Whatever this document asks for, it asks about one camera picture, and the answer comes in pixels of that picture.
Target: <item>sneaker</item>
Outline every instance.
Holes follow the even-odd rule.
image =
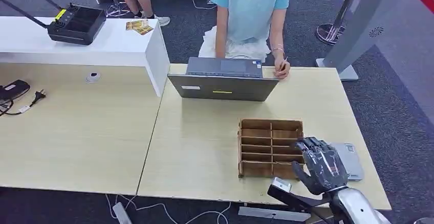
[[[169,17],[158,17],[154,14],[155,19],[158,19],[158,22],[160,23],[160,26],[166,26],[170,23]]]
[[[142,13],[141,17],[137,17],[136,15],[134,15],[134,18],[146,18],[145,15],[143,14],[143,11],[140,11]]]

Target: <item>laptop touchpad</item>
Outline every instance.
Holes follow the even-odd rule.
[[[222,60],[220,69],[222,72],[246,72],[246,63],[237,60]]]

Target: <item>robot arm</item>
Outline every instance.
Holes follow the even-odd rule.
[[[303,151],[303,158],[310,175],[306,174],[297,162],[292,162],[294,172],[312,194],[322,194],[322,200],[290,193],[290,188],[282,187],[284,184],[276,184],[276,181],[282,181],[280,179],[276,179],[270,186],[268,190],[270,196],[287,205],[297,205],[307,209],[329,203],[335,223],[343,221],[344,224],[390,224],[380,212],[372,208],[363,193],[346,185],[348,174],[334,147],[315,137],[300,139],[297,147]],[[325,222],[331,223],[317,215]]]

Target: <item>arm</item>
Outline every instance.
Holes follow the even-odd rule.
[[[275,9],[271,15],[270,45],[274,59],[283,59],[284,52],[284,22],[286,9]]]
[[[274,9],[271,15],[270,45],[274,56],[274,66],[277,78],[286,78],[289,74],[289,63],[284,56],[284,22],[286,9]]]
[[[217,33],[215,35],[215,56],[226,57],[226,35],[228,31],[229,11],[224,7],[217,7]]]

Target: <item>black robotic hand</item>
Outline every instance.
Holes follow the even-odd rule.
[[[310,176],[303,171],[298,162],[292,162],[292,167],[312,194],[320,195],[346,186],[348,174],[333,146],[315,137],[299,139],[296,145],[303,151]]]

